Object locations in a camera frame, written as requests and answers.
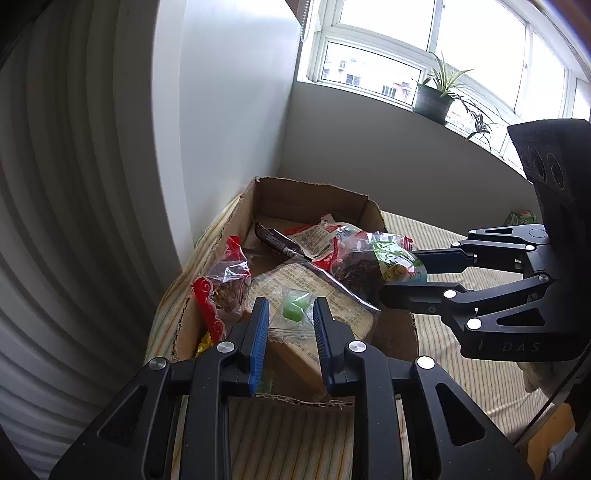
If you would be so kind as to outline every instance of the potted plant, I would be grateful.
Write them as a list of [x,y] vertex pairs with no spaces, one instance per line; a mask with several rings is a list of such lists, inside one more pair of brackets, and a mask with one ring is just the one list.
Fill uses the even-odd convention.
[[[491,128],[493,125],[501,124],[494,123],[491,117],[480,106],[456,91],[456,89],[463,86],[459,82],[460,77],[466,72],[471,72],[471,70],[454,72],[452,69],[450,71],[446,67],[443,55],[441,55],[441,59],[435,54],[433,56],[437,60],[437,70],[431,70],[423,82],[418,85],[413,112],[425,116],[438,124],[445,125],[447,123],[445,120],[447,112],[453,101],[460,100],[474,125],[474,131],[468,135],[466,140],[479,135],[480,140],[488,143],[490,150]],[[435,88],[427,85],[431,80],[435,83]],[[497,109],[496,113],[501,117],[501,113]]]
[[[444,60],[435,54],[433,56],[437,59],[438,68],[431,70],[426,78],[419,83],[413,112],[445,125],[449,108],[453,101],[459,98],[459,95],[454,92],[454,89],[460,86],[458,79],[470,70],[450,71]],[[431,80],[435,83],[435,88],[427,85]]]

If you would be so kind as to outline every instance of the green snack package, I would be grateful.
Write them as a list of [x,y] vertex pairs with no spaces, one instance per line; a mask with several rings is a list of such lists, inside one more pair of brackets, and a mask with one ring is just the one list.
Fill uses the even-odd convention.
[[387,283],[427,281],[423,262],[396,242],[373,241],[372,246],[382,278]]
[[511,212],[503,226],[529,225],[531,223],[536,223],[536,221],[535,213],[530,210],[525,210],[524,212],[519,213]]

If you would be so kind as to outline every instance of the spider plant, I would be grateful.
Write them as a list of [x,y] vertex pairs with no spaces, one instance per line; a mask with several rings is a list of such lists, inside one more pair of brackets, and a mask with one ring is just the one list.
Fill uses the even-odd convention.
[[472,137],[480,135],[480,139],[486,141],[489,147],[489,151],[492,152],[490,141],[492,127],[494,125],[501,124],[494,123],[492,118],[489,115],[487,115],[481,107],[479,107],[477,104],[469,100],[467,97],[460,95],[457,92],[458,89],[466,87],[462,82],[460,82],[460,77],[467,72],[471,72],[472,70],[456,71],[454,68],[448,69],[443,54],[441,54],[441,58],[439,58],[434,53],[433,56],[437,60],[437,68],[431,69],[429,74],[421,82],[421,85],[426,85],[428,82],[433,80],[433,82],[435,83],[436,90],[441,92],[441,97],[447,95],[453,98],[454,100],[460,100],[462,105],[466,109],[466,113],[470,115],[475,129],[475,131],[468,135],[468,138],[466,140],[470,140]]
[[[475,131],[473,131],[472,133],[470,133],[467,136],[466,141],[470,140],[475,135],[480,135],[480,139],[486,141],[486,143],[488,144],[489,152],[492,153],[492,147],[491,147],[491,141],[490,141],[491,128],[494,125],[503,125],[503,124],[495,123],[492,120],[492,118],[482,110],[482,108],[480,108],[477,104],[475,104],[471,100],[468,100],[465,97],[462,97],[461,95],[457,95],[457,99],[461,101],[462,105],[466,109],[466,113],[468,113],[470,115],[472,122],[474,124]],[[498,116],[500,118],[502,118],[501,113],[498,111],[498,109],[496,110],[496,112],[497,112]]]
[[441,54],[441,58],[435,54],[433,56],[437,60],[438,66],[436,69],[431,69],[429,74],[421,82],[421,85],[426,85],[429,81],[433,80],[435,82],[435,88],[441,92],[441,96],[449,95],[452,98],[458,98],[459,95],[453,90],[462,85],[459,82],[459,78],[472,70],[455,71],[454,68],[449,70],[446,66],[443,53]]

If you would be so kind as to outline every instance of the yellow wrapper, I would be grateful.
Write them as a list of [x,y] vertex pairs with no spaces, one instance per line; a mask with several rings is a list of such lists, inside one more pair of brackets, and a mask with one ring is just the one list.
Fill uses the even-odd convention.
[[195,354],[195,356],[201,355],[205,350],[207,350],[212,345],[213,345],[212,337],[211,337],[211,335],[209,335],[209,332],[207,332],[205,335],[203,335],[203,338],[199,342],[199,345],[197,346],[197,353]]

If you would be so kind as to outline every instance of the green candy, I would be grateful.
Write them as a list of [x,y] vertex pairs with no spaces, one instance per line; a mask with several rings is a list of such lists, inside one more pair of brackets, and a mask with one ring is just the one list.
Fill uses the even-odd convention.
[[309,296],[304,295],[304,296],[298,297],[294,300],[290,300],[290,302],[293,303],[294,305],[297,305],[302,310],[305,310],[306,308],[308,308],[309,300],[310,300]]
[[304,309],[297,304],[297,301],[289,302],[283,307],[283,316],[294,322],[301,322],[304,318]]

